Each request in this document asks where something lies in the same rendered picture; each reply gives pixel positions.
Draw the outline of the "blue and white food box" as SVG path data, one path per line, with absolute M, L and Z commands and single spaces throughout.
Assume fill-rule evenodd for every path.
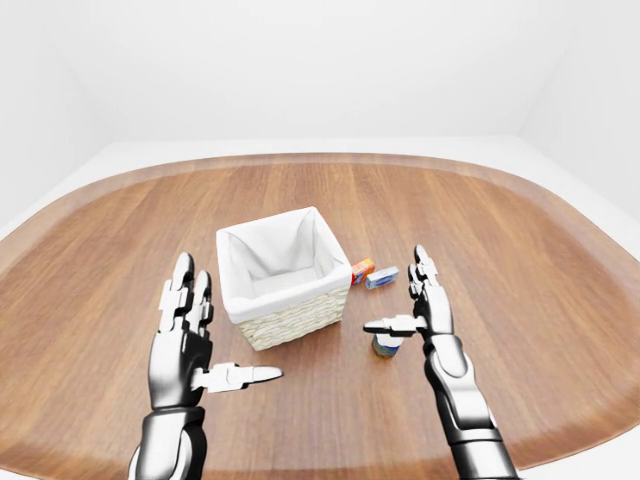
M 399 269 L 396 266 L 384 268 L 374 271 L 365 278 L 365 287 L 368 290 L 376 289 L 387 284 L 393 283 L 399 275 Z

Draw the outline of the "small soup tin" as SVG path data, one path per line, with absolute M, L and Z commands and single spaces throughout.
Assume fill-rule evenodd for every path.
M 402 337 L 376 333 L 372 339 L 372 348 L 378 356 L 391 358 L 397 353 L 403 341 Z

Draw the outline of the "white-lined woven wicker basket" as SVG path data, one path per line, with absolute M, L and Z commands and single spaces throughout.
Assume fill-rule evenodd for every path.
M 316 207 L 222 228 L 216 250 L 223 306 L 254 350 L 342 320 L 351 264 Z

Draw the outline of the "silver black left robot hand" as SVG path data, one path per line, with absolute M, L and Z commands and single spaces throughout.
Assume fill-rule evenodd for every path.
M 242 390 L 283 376 L 274 366 L 211 362 L 211 294 L 210 274 L 197 272 L 193 257 L 180 253 L 171 278 L 163 286 L 161 318 L 149 359 L 148 383 L 154 410 L 195 407 L 205 392 Z

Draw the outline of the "orange and red food box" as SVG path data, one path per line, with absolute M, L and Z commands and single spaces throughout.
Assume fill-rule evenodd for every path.
M 361 283 L 367 275 L 375 271 L 376 264 L 370 258 L 364 258 L 363 260 L 352 265 L 352 285 Z

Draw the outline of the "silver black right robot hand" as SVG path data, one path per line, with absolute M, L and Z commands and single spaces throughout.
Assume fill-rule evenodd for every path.
M 407 268 L 409 296 L 414 301 L 411 315 L 396 315 L 367 322 L 363 331 L 409 338 L 453 334 L 453 314 L 445 288 L 438 280 L 438 270 L 426 249 L 414 247 L 414 261 Z

